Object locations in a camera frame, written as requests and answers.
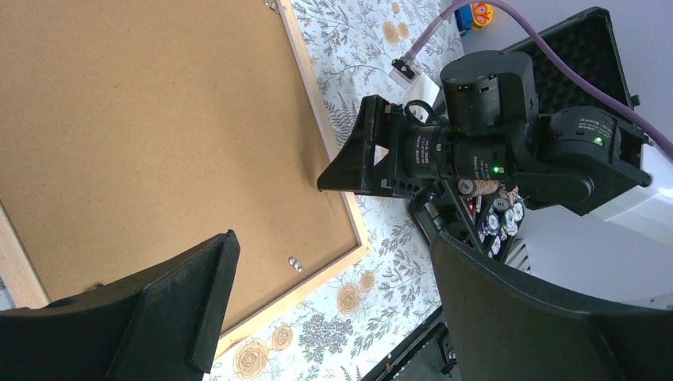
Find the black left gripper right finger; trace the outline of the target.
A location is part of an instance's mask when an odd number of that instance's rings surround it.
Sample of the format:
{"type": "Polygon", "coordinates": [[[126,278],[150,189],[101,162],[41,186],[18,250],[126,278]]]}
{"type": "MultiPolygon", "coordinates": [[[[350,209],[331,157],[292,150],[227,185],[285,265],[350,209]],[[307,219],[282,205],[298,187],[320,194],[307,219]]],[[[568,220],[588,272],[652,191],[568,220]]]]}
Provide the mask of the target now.
{"type": "Polygon", "coordinates": [[[430,254],[463,379],[671,379],[671,311],[559,287],[452,237],[430,254]]]}

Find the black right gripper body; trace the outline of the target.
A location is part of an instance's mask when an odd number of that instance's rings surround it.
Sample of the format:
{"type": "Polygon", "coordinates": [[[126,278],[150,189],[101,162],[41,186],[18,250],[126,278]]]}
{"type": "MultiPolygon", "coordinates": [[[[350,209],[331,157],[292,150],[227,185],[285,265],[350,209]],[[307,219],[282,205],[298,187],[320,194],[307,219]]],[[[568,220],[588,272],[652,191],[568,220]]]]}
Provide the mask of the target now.
{"type": "Polygon", "coordinates": [[[542,172],[532,153],[538,118],[533,62],[523,52],[482,51],[448,64],[440,73],[441,117],[419,101],[402,107],[401,159],[406,195],[432,180],[498,180],[527,183],[542,172]]]}

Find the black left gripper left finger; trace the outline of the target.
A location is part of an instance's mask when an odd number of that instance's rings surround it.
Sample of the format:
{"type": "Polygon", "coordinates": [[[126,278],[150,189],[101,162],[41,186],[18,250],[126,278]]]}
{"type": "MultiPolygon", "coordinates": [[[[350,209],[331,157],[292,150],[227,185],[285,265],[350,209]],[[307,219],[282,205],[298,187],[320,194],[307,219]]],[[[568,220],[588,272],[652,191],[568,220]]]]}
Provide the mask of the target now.
{"type": "Polygon", "coordinates": [[[200,380],[212,370],[240,244],[219,233],[162,263],[1,314],[4,380],[200,380]]]}

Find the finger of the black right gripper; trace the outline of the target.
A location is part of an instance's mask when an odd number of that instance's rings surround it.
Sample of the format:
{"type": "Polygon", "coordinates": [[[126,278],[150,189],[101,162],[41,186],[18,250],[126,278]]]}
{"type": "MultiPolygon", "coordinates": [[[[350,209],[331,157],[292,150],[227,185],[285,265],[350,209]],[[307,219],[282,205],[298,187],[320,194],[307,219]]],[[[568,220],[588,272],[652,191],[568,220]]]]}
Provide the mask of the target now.
{"type": "Polygon", "coordinates": [[[351,135],[317,179],[320,191],[404,198],[402,107],[379,95],[362,99],[351,135]]]}

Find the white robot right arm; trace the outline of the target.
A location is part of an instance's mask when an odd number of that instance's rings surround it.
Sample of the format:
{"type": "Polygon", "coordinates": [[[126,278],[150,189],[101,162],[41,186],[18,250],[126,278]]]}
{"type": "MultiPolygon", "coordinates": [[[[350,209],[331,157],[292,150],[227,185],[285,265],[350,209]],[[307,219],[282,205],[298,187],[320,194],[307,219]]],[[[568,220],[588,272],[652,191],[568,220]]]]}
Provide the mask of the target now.
{"type": "Polygon", "coordinates": [[[533,62],[484,51],[441,72],[447,117],[421,100],[363,98],[344,147],[317,179],[322,191],[454,202],[488,184],[532,209],[562,206],[672,245],[672,163],[628,107],[541,114],[533,62]]]}

